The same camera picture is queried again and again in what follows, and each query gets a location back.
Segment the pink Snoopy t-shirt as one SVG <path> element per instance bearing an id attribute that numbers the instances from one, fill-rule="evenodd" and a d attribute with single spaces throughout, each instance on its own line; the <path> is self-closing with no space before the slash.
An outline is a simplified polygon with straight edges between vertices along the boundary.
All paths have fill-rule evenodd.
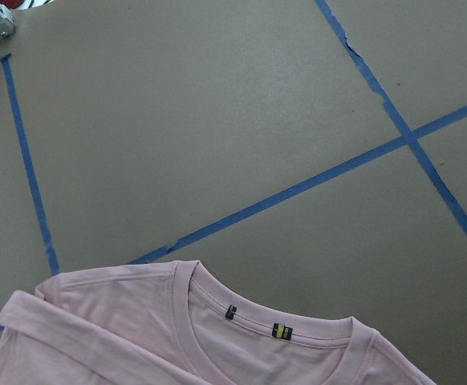
<path id="1" fill-rule="evenodd" d="M 259 305 L 199 261 L 55 275 L 0 312 L 0 384 L 427 384 L 377 330 Z"/>

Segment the blue tape line lengthwise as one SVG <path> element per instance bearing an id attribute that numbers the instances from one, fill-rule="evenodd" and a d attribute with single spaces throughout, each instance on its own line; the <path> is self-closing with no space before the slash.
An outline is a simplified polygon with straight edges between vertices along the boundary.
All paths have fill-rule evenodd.
<path id="1" fill-rule="evenodd" d="M 382 107 L 399 132 L 399 138 L 403 140 L 404 145 L 412 151 L 413 156 L 426 176 L 430 179 L 441 199 L 461 227 L 463 233 L 467 236 L 467 213 L 446 183 L 442 180 L 437 171 L 437 167 L 434 166 L 426 151 L 419 143 L 420 139 L 467 118 L 467 105 L 415 130 L 411 129 L 388 93 L 381 86 L 380 81 L 376 78 L 372 69 L 365 62 L 363 56 L 359 55 L 356 50 L 351 47 L 348 42 L 346 31 L 334 15 L 330 5 L 326 1 L 317 1 L 316 5 L 323 14 L 323 17 L 327 20 L 344 50 L 351 58 L 351 61 L 355 64 L 357 71 L 361 74 L 366 84 L 381 98 Z"/>

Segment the short blue tape centre mark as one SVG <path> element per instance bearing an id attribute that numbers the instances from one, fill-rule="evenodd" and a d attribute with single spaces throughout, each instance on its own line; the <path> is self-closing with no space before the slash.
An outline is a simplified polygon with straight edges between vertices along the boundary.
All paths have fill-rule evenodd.
<path id="1" fill-rule="evenodd" d="M 59 273 L 59 262 L 53 244 L 51 231 L 49 229 L 46 211 L 43 204 L 39 183 L 35 174 L 35 167 L 30 153 L 30 147 L 26 136 L 26 130 L 22 119 L 22 112 L 18 101 L 14 75 L 10 65 L 12 54 L 5 54 L 0 58 L 2 71 L 4 74 L 10 109 L 13 116 L 15 131 L 18 137 L 18 144 L 22 155 L 22 162 L 26 173 L 30 195 L 35 209 L 35 216 L 41 233 L 43 246 L 47 258 L 47 263 L 52 276 Z"/>

